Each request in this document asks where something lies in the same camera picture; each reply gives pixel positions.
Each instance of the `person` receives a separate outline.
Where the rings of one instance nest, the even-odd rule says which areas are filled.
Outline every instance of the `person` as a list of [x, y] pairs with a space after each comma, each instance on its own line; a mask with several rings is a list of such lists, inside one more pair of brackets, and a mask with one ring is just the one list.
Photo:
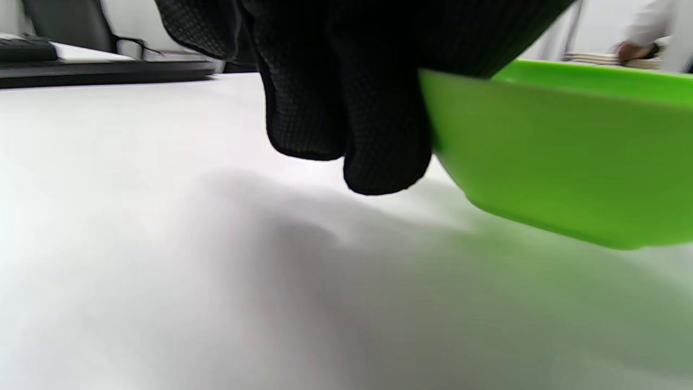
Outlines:
[[658, 51], [655, 41], [672, 34], [675, 0], [651, 0], [640, 9], [626, 29], [616, 56], [621, 63], [638, 58], [651, 58]]
[[295, 158], [344, 158], [347, 186], [383, 195], [426, 172], [418, 68], [490, 78], [573, 0], [156, 0], [168, 34], [220, 59], [246, 30], [267, 133]]

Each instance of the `gloved hand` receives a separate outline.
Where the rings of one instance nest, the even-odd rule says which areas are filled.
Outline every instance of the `gloved hand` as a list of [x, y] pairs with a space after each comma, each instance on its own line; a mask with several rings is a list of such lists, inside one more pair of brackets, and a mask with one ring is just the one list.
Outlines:
[[347, 185], [368, 195], [405, 189], [428, 167], [418, 68], [490, 78], [573, 2], [156, 1], [173, 39], [209, 56], [236, 55], [247, 28], [272, 145], [311, 160], [344, 156]]

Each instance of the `white wall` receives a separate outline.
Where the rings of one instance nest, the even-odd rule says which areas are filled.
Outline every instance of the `white wall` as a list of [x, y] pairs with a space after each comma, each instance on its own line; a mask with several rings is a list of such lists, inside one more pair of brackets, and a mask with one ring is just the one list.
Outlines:
[[[18, 1], [0, 0], [0, 32], [19, 32]], [[624, 29], [630, 23], [633, 13], [648, 1], [650, 0], [586, 0], [574, 51], [607, 52], [623, 39]], [[144, 39], [153, 49], [180, 49], [180, 46], [166, 34], [154, 0], [102, 0], [102, 2], [116, 34]], [[551, 59], [559, 59], [568, 24], [566, 21], [560, 26], [561, 33], [556, 39]], [[525, 52], [523, 57], [538, 58], [543, 43], [541, 40], [538, 41]]]
[[0, 33], [19, 33], [19, 0], [0, 0]]

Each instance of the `bowl rim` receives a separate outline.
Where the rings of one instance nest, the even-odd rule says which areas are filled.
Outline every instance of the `bowl rim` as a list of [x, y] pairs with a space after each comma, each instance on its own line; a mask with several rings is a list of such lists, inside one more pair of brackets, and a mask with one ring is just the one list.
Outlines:
[[[594, 70], [594, 68], [598, 68], [598, 71], [603, 72], [603, 73], [621, 74], [622, 72], [631, 72], [633, 74], [637, 74], [638, 77], [668, 78], [669, 80], [686, 80], [687, 82], [691, 83], [691, 93], [693, 94], [693, 77], [685, 75], [685, 74], [654, 72], [654, 71], [628, 68], [628, 67], [614, 68], [614, 67], [603, 67], [603, 66], [599, 66], [599, 65], [590, 65], [590, 64], [574, 64], [574, 63], [569, 63], [569, 62], [551, 62], [551, 61], [540, 61], [540, 60], [521, 60], [521, 59], [518, 59], [518, 60], [514, 60], [512, 63], [521, 64], [521, 66], [533, 66], [533, 67], [544, 67], [544, 68], [565, 67], [565, 68], [571, 68], [571, 69], [585, 68], [585, 69], [590, 69], [590, 70]], [[445, 76], [445, 77], [449, 77], [449, 79], [451, 79], [451, 80], [465, 79], [467, 82], [469, 82], [469, 81], [481, 82], [481, 83], [491, 82], [495, 85], [501, 85], [501, 86], [506, 87], [506, 88], [514, 88], [517, 90], [545, 91], [545, 92], [551, 92], [553, 94], [559, 94], [559, 95], [587, 96], [591, 99], [598, 99], [600, 101], [621, 101], [621, 102], [627, 102], [629, 104], [636, 104], [636, 105], [641, 105], [641, 106], [646, 106], [646, 107], [647, 106], [655, 106], [657, 108], [667, 108], [667, 109], [673, 108], [673, 109], [676, 109], [679, 111], [680, 110], [693, 111], [693, 103], [679, 103], [679, 102], [675, 102], [675, 101], [661, 101], [658, 99], [644, 99], [644, 98], [640, 98], [640, 97], [612, 95], [612, 94], [609, 94], [608, 92], [576, 90], [576, 89], [572, 89], [569, 87], [560, 87], [560, 86], [548, 87], [545, 85], [536, 85], [536, 84], [532, 84], [532, 83], [496, 80], [494, 78], [492, 78], [490, 80], [486, 80], [486, 79], [481, 79], [481, 78], [464, 76], [464, 75], [460, 75], [460, 74], [454, 74], [454, 73], [445, 72], [445, 71], [438, 71], [435, 69], [428, 69], [428, 68], [420, 68], [419, 69], [419, 79], [420, 80], [422, 78], [427, 78], [429, 75], [435, 75], [436, 77]]]

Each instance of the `black keyboard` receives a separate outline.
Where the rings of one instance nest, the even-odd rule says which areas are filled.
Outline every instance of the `black keyboard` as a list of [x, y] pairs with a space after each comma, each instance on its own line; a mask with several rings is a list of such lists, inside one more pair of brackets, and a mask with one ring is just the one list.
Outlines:
[[56, 61], [58, 52], [45, 38], [0, 37], [0, 63]]
[[0, 89], [178, 83], [205, 80], [212, 74], [214, 64], [210, 61], [5, 62], [0, 63]]

